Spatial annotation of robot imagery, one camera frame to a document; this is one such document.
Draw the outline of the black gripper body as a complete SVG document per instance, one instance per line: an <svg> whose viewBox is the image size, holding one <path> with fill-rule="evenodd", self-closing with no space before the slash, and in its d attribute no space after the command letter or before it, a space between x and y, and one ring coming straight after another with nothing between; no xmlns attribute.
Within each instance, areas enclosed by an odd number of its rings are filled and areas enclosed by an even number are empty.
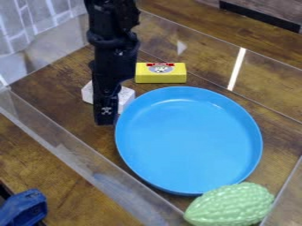
<svg viewBox="0 0 302 226"><path fill-rule="evenodd" d="M136 0L84 0L88 13L88 42L95 46L94 74L102 85L119 84L136 71L140 41Z"/></svg>

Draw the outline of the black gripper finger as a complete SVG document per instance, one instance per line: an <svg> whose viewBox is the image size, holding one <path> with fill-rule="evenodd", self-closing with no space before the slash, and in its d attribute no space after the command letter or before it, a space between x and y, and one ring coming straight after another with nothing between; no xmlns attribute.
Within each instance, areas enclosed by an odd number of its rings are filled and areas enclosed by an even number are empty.
<svg viewBox="0 0 302 226"><path fill-rule="evenodd" d="M118 118L118 94L122 86L118 85L114 90L103 88L100 83L92 81L94 87L94 117L96 125L114 125Z"/></svg>

